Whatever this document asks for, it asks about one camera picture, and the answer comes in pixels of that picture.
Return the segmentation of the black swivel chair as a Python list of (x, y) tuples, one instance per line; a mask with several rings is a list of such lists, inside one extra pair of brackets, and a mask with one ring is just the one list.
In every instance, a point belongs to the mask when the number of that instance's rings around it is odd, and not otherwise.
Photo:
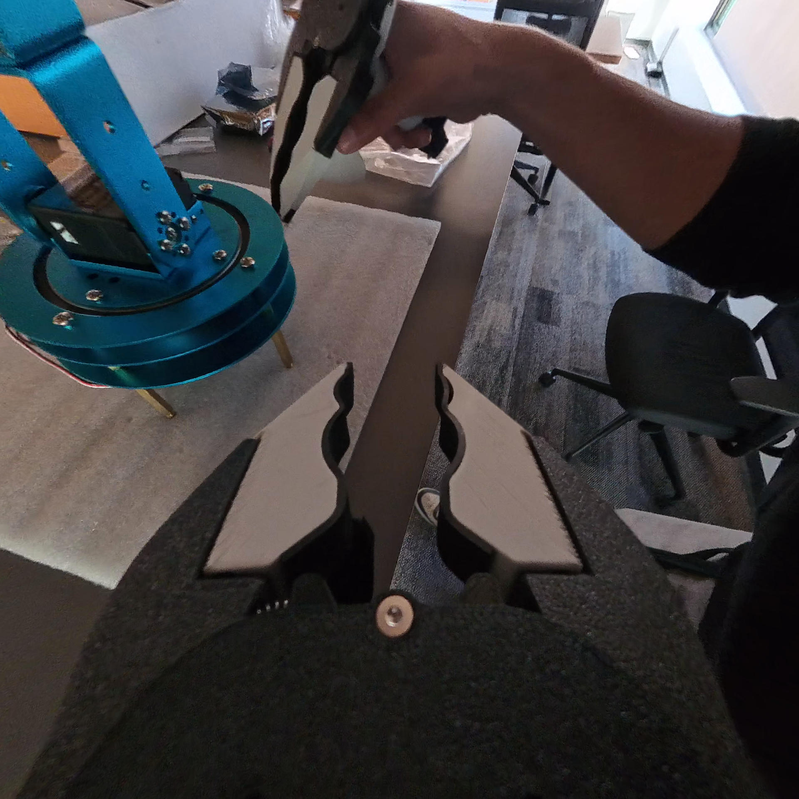
[(608, 382), (559, 367), (539, 376), (543, 387), (562, 377), (623, 409), (565, 453), (566, 461), (636, 423), (653, 441), (678, 501), (686, 491), (667, 427), (715, 439), (734, 458), (784, 456), (786, 448), (777, 444), (797, 432), (797, 370), (781, 368), (771, 334), (785, 323), (797, 340), (797, 302), (775, 305), (751, 328), (722, 308), (727, 297), (716, 292), (703, 303), (664, 293), (626, 295), (606, 326)]

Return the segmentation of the person's right hand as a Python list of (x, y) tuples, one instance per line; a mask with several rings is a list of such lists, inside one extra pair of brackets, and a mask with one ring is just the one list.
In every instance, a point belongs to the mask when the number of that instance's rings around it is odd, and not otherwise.
[(404, 132), (411, 117), (472, 122), (494, 114), (527, 134), (543, 108), (545, 56), (558, 42), (527, 26), (477, 22), (430, 5), (398, 2), (385, 48), (388, 79), (340, 135), (354, 154), (382, 137), (393, 147), (422, 147), (432, 135)]

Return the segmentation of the white box with orange side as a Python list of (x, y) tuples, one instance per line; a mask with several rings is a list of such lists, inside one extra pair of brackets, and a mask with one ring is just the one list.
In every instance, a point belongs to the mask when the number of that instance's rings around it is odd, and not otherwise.
[(290, 2), (1, 2), (2, 21), (18, 15), (45, 38), (79, 14), (152, 144), (199, 117), (230, 62), (279, 67), (293, 20)]

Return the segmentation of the small clear flat bag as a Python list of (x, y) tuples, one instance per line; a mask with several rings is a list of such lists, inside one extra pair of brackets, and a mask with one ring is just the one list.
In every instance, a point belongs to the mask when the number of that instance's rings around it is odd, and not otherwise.
[(182, 129), (157, 145), (156, 152), (161, 157), (215, 153), (214, 128), (202, 126)]

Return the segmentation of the white foam sheet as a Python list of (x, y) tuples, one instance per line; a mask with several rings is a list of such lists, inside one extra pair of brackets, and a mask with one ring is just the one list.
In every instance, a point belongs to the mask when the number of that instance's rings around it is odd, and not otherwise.
[(297, 294), (272, 344), (165, 390), (168, 420), (125, 390), (84, 387), (2, 332), (1, 545), (108, 588), (245, 438), (337, 365), (354, 366), (359, 438), (441, 225), (309, 197), (288, 226)]

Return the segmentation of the silver bag with blue wrap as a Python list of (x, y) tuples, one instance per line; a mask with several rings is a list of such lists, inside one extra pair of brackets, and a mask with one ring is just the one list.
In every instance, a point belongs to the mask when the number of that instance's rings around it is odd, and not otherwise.
[(214, 95), (201, 107), (217, 126), (268, 135), (275, 121), (279, 84), (277, 68), (230, 62), (217, 71)]

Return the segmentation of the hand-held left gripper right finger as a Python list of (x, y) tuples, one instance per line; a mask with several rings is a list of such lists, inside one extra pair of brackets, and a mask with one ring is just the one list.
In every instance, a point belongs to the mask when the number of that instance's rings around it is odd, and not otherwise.
[(447, 461), (436, 543), (459, 578), (580, 574), (583, 560), (530, 434), (447, 365), (435, 374)]

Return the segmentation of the dark grey desk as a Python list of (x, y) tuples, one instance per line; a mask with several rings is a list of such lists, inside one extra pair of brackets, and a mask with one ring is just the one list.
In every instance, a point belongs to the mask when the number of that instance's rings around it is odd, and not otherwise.
[[(344, 465), (356, 516), (376, 535), (375, 587), (387, 588), (432, 443), (434, 367), (454, 365), (517, 146), (497, 117), (474, 125), (432, 189), (368, 174), (318, 196), (438, 221), (385, 374)], [(15, 797), (46, 741), (86, 635), (114, 589), (2, 549), (2, 797)]]

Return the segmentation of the person's right forearm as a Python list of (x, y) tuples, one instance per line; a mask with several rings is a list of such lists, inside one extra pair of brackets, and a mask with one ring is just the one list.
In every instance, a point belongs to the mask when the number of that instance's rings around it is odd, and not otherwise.
[(501, 115), (648, 254), (707, 288), (798, 295), (798, 122), (692, 109), (499, 25)]

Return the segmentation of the person's black shirt torso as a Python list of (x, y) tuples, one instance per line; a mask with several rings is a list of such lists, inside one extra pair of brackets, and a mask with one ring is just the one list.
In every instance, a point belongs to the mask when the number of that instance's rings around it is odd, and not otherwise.
[(798, 794), (798, 465), (791, 447), (724, 561), (700, 625), (740, 738), (776, 797)]

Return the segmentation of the large clear plastic bag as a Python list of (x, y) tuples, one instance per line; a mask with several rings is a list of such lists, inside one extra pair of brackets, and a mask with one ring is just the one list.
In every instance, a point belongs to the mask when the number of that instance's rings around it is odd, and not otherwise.
[(469, 144), (474, 124), (429, 119), (432, 138), (422, 149), (392, 149), (377, 138), (361, 149), (367, 171), (425, 188), (432, 187)]

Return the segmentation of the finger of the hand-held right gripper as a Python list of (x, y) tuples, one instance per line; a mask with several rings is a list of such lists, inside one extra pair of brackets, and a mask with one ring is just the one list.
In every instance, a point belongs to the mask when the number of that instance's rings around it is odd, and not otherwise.
[(283, 178), (283, 215), (294, 214), (319, 181), (354, 183), (365, 178), (366, 167), (359, 153), (343, 155), (337, 150), (330, 157), (314, 147), (336, 80), (325, 77), (313, 88), (308, 99), (305, 125), (294, 145), (288, 171)]
[(275, 212), (282, 221), (283, 178), (288, 171), (294, 145), (305, 125), (308, 99), (313, 90), (313, 75), (304, 60), (293, 55), (285, 74), (285, 84), (277, 109), (274, 126), (273, 157), (270, 173), (270, 190)]

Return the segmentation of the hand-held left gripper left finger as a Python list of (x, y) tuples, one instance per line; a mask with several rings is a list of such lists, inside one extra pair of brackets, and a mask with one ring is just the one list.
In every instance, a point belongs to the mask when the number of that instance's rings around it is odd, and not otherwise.
[(353, 401), (354, 368), (346, 362), (261, 431), (205, 577), (374, 576), (374, 535), (354, 520), (340, 469)]

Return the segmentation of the blue toy robot arm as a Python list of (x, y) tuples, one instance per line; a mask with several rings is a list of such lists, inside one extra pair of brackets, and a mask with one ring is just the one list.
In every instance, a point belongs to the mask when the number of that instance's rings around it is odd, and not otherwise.
[(80, 385), (139, 394), (217, 374), (273, 342), (296, 283), (264, 197), (166, 167), (75, 2), (2, 2), (2, 74), (28, 79), (89, 167), (82, 204), (2, 114), (2, 326)]

